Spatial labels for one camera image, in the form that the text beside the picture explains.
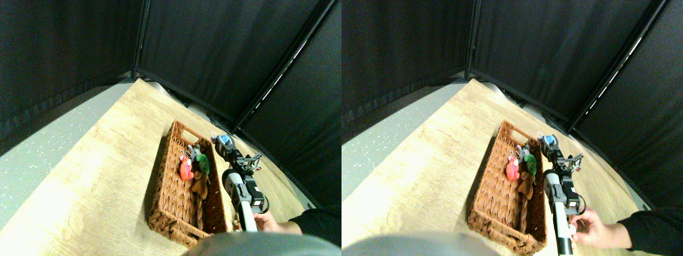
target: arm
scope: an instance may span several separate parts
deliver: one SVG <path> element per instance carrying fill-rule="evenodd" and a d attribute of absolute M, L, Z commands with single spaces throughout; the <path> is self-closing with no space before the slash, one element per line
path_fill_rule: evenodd
<path fill-rule="evenodd" d="M 632 234 L 632 250 L 683 255 L 683 205 L 635 212 L 617 224 Z"/>
<path fill-rule="evenodd" d="M 659 208 L 636 212 L 615 224 L 605 225 L 592 209 L 572 216 L 570 223 L 581 230 L 574 241 L 596 248 L 627 248 L 663 255 L 683 253 L 683 208 Z"/>
<path fill-rule="evenodd" d="M 277 223 L 270 212 L 254 214 L 256 225 L 266 232 L 302 233 L 318 236 L 337 246 L 342 246 L 342 206 L 308 209 L 288 222 Z"/>

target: wicker basket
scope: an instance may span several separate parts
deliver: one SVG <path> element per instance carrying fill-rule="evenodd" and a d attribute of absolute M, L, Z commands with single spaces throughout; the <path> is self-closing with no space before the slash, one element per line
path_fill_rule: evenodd
<path fill-rule="evenodd" d="M 208 177 L 211 185 L 208 185 L 206 200 L 201 200 L 199 195 L 192 192 L 195 179 L 180 179 L 180 152 L 186 150 L 188 144 L 192 144 L 183 136 L 184 131 L 199 138 L 197 143 L 201 145 L 200 151 L 209 160 Z M 197 244 L 199 238 L 225 232 L 227 225 L 220 189 L 211 141 L 188 129 L 180 121 L 173 121 L 166 136 L 166 149 L 159 167 L 148 220 L 150 228 L 189 248 Z"/>
<path fill-rule="evenodd" d="M 517 141 L 512 131 L 527 137 L 527 141 Z M 526 144 L 529 144 L 530 153 L 538 159 L 537 182 L 533 186 L 531 200 L 526 200 L 517 192 L 521 179 L 511 182 L 505 174 L 509 151 L 514 151 L 516 145 Z M 526 169 L 525 163 L 520 164 L 520 169 Z M 469 228 L 521 255 L 532 255 L 543 249 L 547 245 L 548 229 L 542 176 L 538 141 L 503 120 L 467 218 Z"/>

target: human hand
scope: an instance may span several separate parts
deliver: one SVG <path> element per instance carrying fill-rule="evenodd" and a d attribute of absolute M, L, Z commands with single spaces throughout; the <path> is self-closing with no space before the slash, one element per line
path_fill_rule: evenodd
<path fill-rule="evenodd" d="M 264 214 L 254 214 L 254 220 L 260 231 L 273 233 L 293 233 L 301 234 L 301 228 L 293 221 L 285 223 L 278 223 L 273 217 L 273 214 L 266 212 Z"/>
<path fill-rule="evenodd" d="M 576 227 L 572 240 L 596 248 L 631 248 L 631 237 L 620 223 L 605 225 L 595 210 L 587 208 L 582 215 L 572 215 L 569 223 Z"/>

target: black curtain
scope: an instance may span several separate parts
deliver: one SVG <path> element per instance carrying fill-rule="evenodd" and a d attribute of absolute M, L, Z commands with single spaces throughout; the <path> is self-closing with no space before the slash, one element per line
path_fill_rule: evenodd
<path fill-rule="evenodd" d="M 234 122 L 316 4 L 151 0 L 139 71 Z"/>
<path fill-rule="evenodd" d="M 342 16 L 337 4 L 242 131 L 317 206 L 342 202 Z"/>
<path fill-rule="evenodd" d="M 141 6 L 0 1 L 0 139 L 131 70 Z"/>
<path fill-rule="evenodd" d="M 341 4 L 345 122 L 465 69 L 471 0 Z"/>
<path fill-rule="evenodd" d="M 683 0 L 672 0 L 579 125 L 649 204 L 683 203 Z"/>
<path fill-rule="evenodd" d="M 482 0 L 473 73 L 569 121 L 648 2 Z"/>

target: table surface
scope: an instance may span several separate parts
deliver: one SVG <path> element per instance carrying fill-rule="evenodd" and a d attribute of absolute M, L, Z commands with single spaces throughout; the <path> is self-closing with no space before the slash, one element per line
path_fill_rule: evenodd
<path fill-rule="evenodd" d="M 585 156 L 574 185 L 605 223 L 638 210 L 624 184 L 601 157 L 472 80 L 384 159 L 342 203 L 342 248 L 373 235 L 405 231 L 456 231 L 484 240 L 500 255 L 515 255 L 467 227 L 466 204 L 491 138 L 506 119 L 527 134 L 555 134 L 564 155 Z M 544 167 L 551 164 L 543 157 Z M 557 255 L 546 200 L 548 245 Z M 577 245 L 577 255 L 645 255 Z"/>
<path fill-rule="evenodd" d="M 186 247 L 147 226 L 160 144 L 173 120 L 209 137 L 219 128 L 139 79 L 48 174 L 0 231 L 4 255 L 178 255 Z M 242 154 L 256 151 L 236 139 Z M 228 164 L 217 158 L 217 169 Z M 304 208 L 263 157 L 254 178 L 278 221 Z M 234 208 L 225 190 L 226 219 Z"/>

